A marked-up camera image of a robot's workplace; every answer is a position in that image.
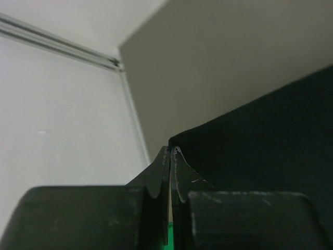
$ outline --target gray wall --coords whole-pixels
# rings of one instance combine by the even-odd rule
[[[331,0],[171,0],[121,46],[150,157],[333,62]]]

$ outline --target white wall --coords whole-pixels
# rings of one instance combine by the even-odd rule
[[[97,51],[117,46],[166,0],[3,0],[0,12]]]
[[[0,37],[0,235],[30,187],[125,184],[146,166],[116,73]]]

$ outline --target dark green fabric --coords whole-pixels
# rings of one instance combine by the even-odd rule
[[[333,67],[171,138],[219,190],[310,197],[333,240]]]

